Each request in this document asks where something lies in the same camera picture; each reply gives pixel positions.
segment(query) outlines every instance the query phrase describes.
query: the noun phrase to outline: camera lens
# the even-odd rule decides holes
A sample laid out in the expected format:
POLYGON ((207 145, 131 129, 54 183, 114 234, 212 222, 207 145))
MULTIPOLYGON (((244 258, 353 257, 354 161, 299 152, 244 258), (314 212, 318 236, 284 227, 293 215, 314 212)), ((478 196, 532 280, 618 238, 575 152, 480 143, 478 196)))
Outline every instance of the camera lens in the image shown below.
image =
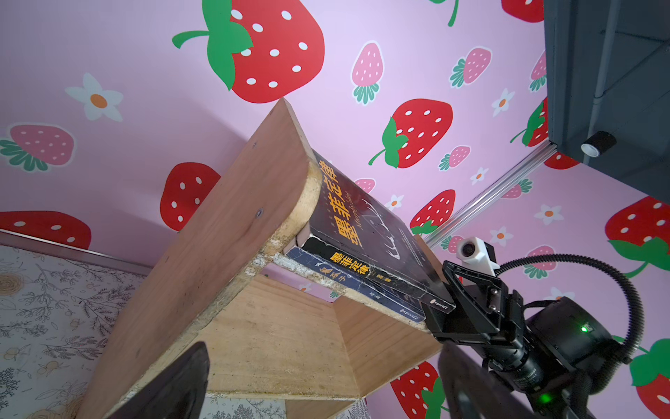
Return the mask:
POLYGON ((465 243, 463 245, 463 248, 461 249, 461 252, 463 253, 463 256, 465 256, 465 257, 470 257, 470 256, 474 255, 474 244, 465 243))

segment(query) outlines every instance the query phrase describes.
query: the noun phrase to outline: wooden shelf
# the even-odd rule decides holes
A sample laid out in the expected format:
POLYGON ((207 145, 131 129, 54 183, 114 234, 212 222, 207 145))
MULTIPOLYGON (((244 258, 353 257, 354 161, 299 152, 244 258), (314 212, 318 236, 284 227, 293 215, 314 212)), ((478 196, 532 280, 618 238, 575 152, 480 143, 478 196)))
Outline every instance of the wooden shelf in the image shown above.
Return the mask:
POLYGON ((208 392, 286 399, 288 419, 332 417, 437 353, 424 326, 361 294, 328 303, 258 275, 281 262, 320 185, 281 99, 118 317, 77 417, 107 417, 195 340, 208 392))

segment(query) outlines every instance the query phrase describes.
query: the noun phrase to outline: book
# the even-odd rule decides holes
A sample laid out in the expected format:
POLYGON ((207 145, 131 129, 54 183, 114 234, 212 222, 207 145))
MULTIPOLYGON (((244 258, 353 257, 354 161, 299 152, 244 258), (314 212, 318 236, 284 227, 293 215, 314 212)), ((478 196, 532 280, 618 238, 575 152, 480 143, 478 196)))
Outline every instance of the book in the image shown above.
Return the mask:
POLYGON ((401 219, 314 152, 323 172, 319 201, 296 246, 375 283, 451 312, 456 305, 401 219))

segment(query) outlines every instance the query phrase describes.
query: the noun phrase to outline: green led light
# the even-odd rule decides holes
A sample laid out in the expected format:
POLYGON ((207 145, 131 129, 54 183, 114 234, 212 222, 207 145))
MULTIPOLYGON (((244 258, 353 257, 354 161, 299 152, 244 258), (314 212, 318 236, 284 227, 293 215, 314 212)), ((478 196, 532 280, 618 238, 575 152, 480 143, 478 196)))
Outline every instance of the green led light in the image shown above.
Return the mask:
POLYGON ((542 396, 540 396, 540 398, 538 399, 538 401, 539 401, 540 403, 542 403, 542 404, 547 404, 547 403, 549 403, 552 399, 553 399, 553 397, 551 397, 551 394, 549 394, 549 393, 544 393, 542 396))

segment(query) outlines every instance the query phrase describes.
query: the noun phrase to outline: robotic arm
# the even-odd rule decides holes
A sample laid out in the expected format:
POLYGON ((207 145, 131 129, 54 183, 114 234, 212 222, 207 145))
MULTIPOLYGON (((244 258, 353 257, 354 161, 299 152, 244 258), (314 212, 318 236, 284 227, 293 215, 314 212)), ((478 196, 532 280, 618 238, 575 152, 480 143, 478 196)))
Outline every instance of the robotic arm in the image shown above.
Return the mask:
POLYGON ((588 396, 602 391, 642 339, 644 316, 635 288, 626 276, 601 261, 577 255, 541 255, 496 263, 493 247, 472 237, 459 243, 462 266, 445 261, 445 287, 457 307, 449 314, 423 305, 426 325, 443 342, 440 375, 453 418, 593 418, 588 396), (563 297, 524 305, 497 276, 518 266, 561 261, 599 269, 622 288, 629 326, 623 344, 579 304, 563 297), (459 278, 472 285, 463 285, 459 278), (527 308, 542 308, 525 319, 527 308), (482 366, 454 345, 472 347, 482 366), (512 395, 524 393, 536 416, 512 395))

